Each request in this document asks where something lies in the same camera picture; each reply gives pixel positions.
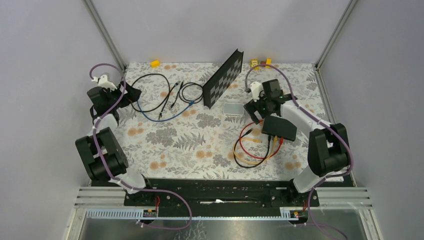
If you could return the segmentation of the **black network switch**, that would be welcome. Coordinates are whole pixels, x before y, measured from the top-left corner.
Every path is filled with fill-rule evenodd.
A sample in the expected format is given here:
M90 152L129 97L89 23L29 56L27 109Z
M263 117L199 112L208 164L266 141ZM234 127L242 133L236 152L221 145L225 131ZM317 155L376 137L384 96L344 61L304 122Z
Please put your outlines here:
M297 136L297 129L298 128L287 119L268 115L263 119L261 133L294 142Z

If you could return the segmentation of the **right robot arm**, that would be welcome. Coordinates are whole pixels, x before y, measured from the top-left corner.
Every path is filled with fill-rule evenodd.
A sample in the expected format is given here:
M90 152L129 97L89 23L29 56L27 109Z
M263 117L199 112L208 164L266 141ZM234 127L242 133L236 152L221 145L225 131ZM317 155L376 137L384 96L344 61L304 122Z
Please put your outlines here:
M254 123L263 119L262 133L295 141L297 131L308 138L307 167L291 179L287 201L301 205L315 185L330 173L341 171L351 164L346 127L331 124L301 107L292 92L285 94L277 79L254 81L246 87L252 99L244 105Z

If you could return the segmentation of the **white network switch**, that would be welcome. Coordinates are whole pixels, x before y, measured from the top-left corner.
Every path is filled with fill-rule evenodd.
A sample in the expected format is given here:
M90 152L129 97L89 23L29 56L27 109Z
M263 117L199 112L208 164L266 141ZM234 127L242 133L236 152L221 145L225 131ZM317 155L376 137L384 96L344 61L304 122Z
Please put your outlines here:
M229 116L243 116L244 105L241 103L226 102L223 104L223 114Z

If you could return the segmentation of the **checkerboard calibration board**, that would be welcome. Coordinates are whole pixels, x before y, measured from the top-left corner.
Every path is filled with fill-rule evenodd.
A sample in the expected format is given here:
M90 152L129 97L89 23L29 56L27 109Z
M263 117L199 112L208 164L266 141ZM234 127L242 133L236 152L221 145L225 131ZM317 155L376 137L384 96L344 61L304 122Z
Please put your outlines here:
M233 54L202 86L203 105L211 109L242 71L244 52Z

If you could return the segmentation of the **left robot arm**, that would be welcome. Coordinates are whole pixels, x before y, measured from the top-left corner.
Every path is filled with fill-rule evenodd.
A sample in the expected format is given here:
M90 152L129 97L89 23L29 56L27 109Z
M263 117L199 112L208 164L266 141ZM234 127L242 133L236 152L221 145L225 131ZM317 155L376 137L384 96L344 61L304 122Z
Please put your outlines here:
M75 141L75 146L89 178L123 187L144 206L152 204L155 192L147 187L146 178L129 168L128 158L118 143L115 131L119 126L118 109L129 105L125 97L139 96L138 90L122 94L96 86L87 92L92 102L92 130Z

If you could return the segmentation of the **yellow patterned toy block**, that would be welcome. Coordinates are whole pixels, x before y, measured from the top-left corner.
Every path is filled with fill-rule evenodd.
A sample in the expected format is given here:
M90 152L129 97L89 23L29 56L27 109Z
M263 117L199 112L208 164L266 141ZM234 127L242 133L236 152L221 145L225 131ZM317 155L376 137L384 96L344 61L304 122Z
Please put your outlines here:
M253 69L253 70L259 70L260 69L260 67L258 66L260 64L260 62L258 61L258 59L252 59L251 61L250 61L250 67Z

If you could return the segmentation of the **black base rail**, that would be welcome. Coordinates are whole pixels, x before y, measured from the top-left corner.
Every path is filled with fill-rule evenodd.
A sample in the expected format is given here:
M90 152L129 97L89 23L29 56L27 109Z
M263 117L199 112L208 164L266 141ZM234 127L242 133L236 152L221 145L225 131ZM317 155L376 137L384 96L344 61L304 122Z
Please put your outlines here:
M280 207L302 209L308 193L293 193L286 180L150 178L161 192L126 194L126 207L154 207L159 217L277 217Z

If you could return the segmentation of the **yellow toy block left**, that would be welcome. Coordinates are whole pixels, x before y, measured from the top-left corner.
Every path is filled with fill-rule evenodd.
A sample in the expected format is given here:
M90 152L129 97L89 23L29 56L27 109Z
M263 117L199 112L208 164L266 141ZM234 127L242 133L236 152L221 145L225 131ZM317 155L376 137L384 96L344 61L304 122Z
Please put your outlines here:
M157 68L157 67L159 67L161 65L161 62L159 61L159 60L154 60L154 61L152 61L151 63L150 63L150 66L152 67L152 68Z

